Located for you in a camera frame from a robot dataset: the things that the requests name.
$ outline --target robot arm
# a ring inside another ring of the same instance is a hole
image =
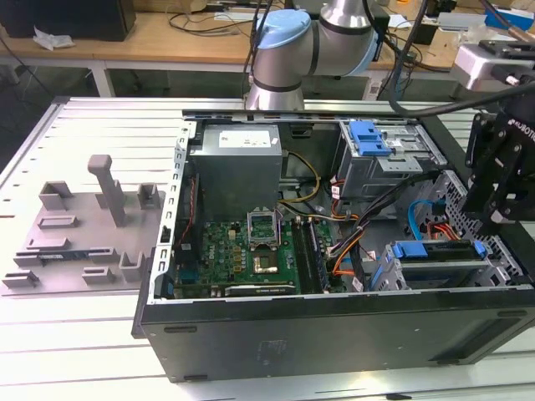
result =
[[[303,11],[275,11],[267,15],[259,34],[247,109],[303,109],[303,76],[364,71],[377,47],[377,33],[362,0],[333,0],[319,21],[311,21]]]
[[[463,45],[452,73],[468,89],[494,91],[535,81],[535,44],[481,41]],[[499,224],[535,221],[535,93],[499,103],[497,114],[477,114],[465,164],[471,168],[463,211],[493,234]]]

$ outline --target green motherboard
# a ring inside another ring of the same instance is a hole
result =
[[[321,252],[325,254],[327,247],[332,245],[329,226],[323,221],[315,227]],[[279,237],[273,233],[271,221],[256,223],[253,230],[256,238]],[[255,249],[249,244],[246,221],[206,223],[198,269],[187,280],[179,274],[176,284],[181,291],[177,294],[179,297],[195,297],[195,294],[188,295],[191,290],[196,292],[196,289],[204,288],[206,291],[208,287],[213,290],[229,285],[289,285],[300,293],[290,221],[280,222],[280,239],[275,246],[260,245]]]

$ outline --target ram slot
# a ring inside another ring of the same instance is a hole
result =
[[[310,241],[308,223],[292,221],[293,251],[297,263],[299,285],[302,294],[321,292],[318,269],[315,266],[313,247]]]
[[[327,290],[329,286],[329,279],[327,278],[327,269],[325,268],[324,258],[321,254],[319,247],[318,232],[316,231],[316,225],[314,223],[305,223],[308,225],[308,243],[312,248],[312,262],[316,271],[318,272],[319,284],[322,290]]]

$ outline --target floor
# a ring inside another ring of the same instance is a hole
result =
[[[12,86],[0,80],[0,171],[9,162],[32,128],[37,124],[51,97],[31,75],[19,67],[20,83]],[[38,79],[54,95],[97,96],[87,70],[39,67]],[[114,70],[112,81],[117,96],[239,98],[240,74]],[[329,77],[305,78],[305,99],[360,99],[365,79]],[[403,100],[448,101],[453,83],[413,81]],[[380,99],[386,99],[385,91]]]

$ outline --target workbench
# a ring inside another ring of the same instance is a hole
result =
[[[385,102],[306,101],[308,110],[380,112]],[[428,107],[428,103],[404,103]],[[52,104],[0,175],[0,275],[15,267],[41,202],[46,180],[65,180],[73,192],[99,190],[87,159],[113,158],[123,190],[164,184],[173,164],[182,109],[242,109],[225,99],[71,99]],[[475,110],[441,116],[466,148]],[[531,235],[535,225],[527,224]],[[529,329],[476,365],[171,384],[146,340],[130,335],[136,292],[93,296],[0,298],[0,399],[77,400],[498,400],[535,396],[535,329]]]
[[[389,13],[396,12],[408,19],[414,18],[420,4],[392,2]],[[473,12],[459,8],[459,12]],[[206,15],[194,15],[192,20],[200,21]],[[183,24],[185,19],[177,18]],[[190,23],[190,29],[214,28],[228,25],[229,21],[208,19],[202,23]],[[250,24],[240,27],[245,33]],[[406,29],[395,32],[406,38]],[[456,33],[437,31],[430,46],[419,46],[423,63],[448,69],[456,56],[453,39]],[[135,27],[124,42],[103,42],[75,39],[73,48],[49,51],[40,48],[31,38],[5,38],[8,46],[28,66],[71,67],[90,69],[99,95],[115,96],[110,80],[111,69],[152,69],[164,71],[212,71],[218,73],[241,73],[249,50],[249,38],[243,34],[224,37],[200,37],[183,33],[169,26],[164,13],[137,13]],[[380,59],[373,62],[367,71],[358,76],[368,79],[363,99],[375,100],[380,85],[394,67],[394,53],[383,46]],[[17,66],[18,62],[0,45],[0,65]],[[413,79],[452,80],[449,74],[432,73],[417,69]]]

